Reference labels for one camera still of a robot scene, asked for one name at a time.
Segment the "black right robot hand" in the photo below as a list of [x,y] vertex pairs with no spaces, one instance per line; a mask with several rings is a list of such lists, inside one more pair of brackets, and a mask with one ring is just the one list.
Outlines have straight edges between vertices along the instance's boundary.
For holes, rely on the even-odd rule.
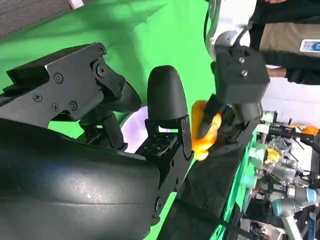
[[142,240],[181,188],[194,153],[177,70],[147,82],[147,137],[128,153],[115,112],[141,99],[100,42],[7,71],[0,96],[0,237]]

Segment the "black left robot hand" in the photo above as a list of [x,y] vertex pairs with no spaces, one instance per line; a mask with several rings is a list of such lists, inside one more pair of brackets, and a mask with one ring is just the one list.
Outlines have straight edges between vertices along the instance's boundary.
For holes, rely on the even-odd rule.
[[240,143],[247,145],[252,134],[263,115],[260,102],[226,104],[218,100],[212,94],[205,104],[203,120],[200,121],[197,138],[201,139],[209,132],[214,124],[212,120],[215,116],[221,117],[221,124],[217,130],[217,136],[222,137],[226,144]]

